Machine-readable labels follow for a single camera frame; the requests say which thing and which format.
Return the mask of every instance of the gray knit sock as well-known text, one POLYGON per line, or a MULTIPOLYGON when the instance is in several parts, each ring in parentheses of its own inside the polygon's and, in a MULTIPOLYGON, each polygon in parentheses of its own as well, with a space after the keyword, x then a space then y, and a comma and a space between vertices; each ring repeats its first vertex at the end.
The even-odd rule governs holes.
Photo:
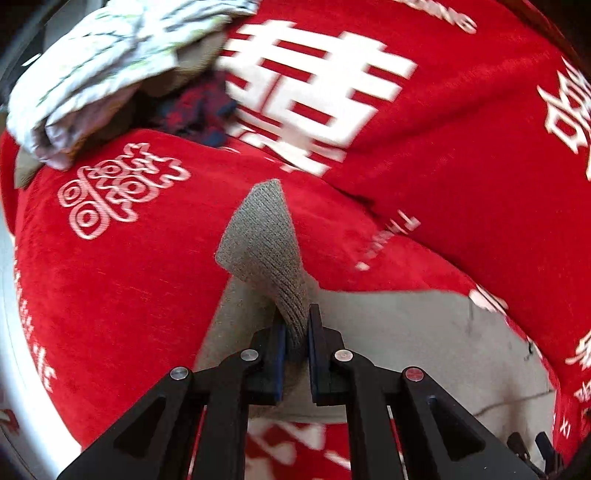
POLYGON ((288 357, 303 359, 310 300, 279 180, 252 188, 224 232, 216 261, 275 302, 287 324, 288 357))

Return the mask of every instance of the white floral fabric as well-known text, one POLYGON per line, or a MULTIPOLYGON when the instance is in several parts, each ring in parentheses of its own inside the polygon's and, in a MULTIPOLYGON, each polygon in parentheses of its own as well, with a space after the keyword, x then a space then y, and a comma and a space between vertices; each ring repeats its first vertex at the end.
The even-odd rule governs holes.
POLYGON ((106 125, 142 80, 177 66, 176 50, 254 15, 258 0, 111 0, 53 44, 15 85, 7 128, 53 168, 106 125))

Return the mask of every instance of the red blanket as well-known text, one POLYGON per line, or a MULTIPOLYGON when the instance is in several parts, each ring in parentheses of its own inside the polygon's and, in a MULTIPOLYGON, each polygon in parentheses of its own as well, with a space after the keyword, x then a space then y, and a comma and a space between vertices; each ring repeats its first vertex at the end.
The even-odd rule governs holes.
MULTIPOLYGON (((589 85, 492 0, 446 5, 476 27, 410 4, 265 0, 232 34, 238 42, 226 55, 241 62, 225 62, 245 126, 234 133, 267 156, 137 131, 70 172, 44 168, 17 208, 16 150, 4 135, 2 200, 17 237, 25 331, 46 388, 84 445, 171 366, 193 363, 228 278, 213 260, 224 227, 253 184, 279 178, 304 266, 321 287, 466 295, 475 284, 465 271, 503 297, 556 372, 554 443, 572 455, 591 405, 582 288, 591 272, 589 85), (360 51, 371 57, 358 68, 367 76, 339 63, 357 65, 360 51), (331 72, 340 74, 328 91, 321 80, 331 72), (323 102, 330 95, 340 100, 323 102), (279 155, 322 178, 286 168, 279 155), (120 162, 144 168, 143 179, 111 189, 120 162)), ((284 427, 264 430, 265 442, 297 440, 284 427)), ((329 434, 321 449, 296 443, 298 458, 341 462, 344 430, 332 428, 341 440, 329 434)), ((249 448, 270 448, 256 445, 249 448)), ((289 463, 271 458, 281 475, 289 463)))

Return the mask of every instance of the gray surface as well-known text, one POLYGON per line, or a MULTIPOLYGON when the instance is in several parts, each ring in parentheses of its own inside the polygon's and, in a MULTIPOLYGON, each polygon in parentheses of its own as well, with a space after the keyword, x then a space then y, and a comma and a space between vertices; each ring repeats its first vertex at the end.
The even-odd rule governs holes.
MULTIPOLYGON (((244 284, 231 281, 201 352, 214 366, 246 348, 251 335, 271 321, 272 305, 244 284)), ((347 348, 391 370, 424 369, 503 441, 519 431, 533 448, 538 432, 551 437, 555 392, 540 359, 499 313, 467 297, 439 291, 343 293, 321 290, 325 326, 339 330, 347 348)), ((286 421, 338 423, 340 407, 311 402, 307 370, 284 401, 265 416, 286 421)))
POLYGON ((47 22, 43 50, 46 51, 86 15, 102 7, 102 4, 102 0, 70 0, 66 3, 47 22))

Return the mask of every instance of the brown fabric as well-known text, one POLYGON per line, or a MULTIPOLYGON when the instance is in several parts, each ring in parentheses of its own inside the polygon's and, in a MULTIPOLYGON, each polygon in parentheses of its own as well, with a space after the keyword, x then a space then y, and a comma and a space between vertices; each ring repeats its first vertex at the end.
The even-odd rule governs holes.
POLYGON ((14 187, 26 189, 42 166, 43 163, 39 159, 21 147, 15 160, 14 187))
POLYGON ((141 91, 150 97, 159 98, 183 87, 213 63, 224 43, 226 34, 216 32, 178 49, 178 66, 144 80, 141 91))
POLYGON ((1 111, 0 112, 0 135, 4 133, 6 130, 6 118, 8 116, 8 112, 1 111))

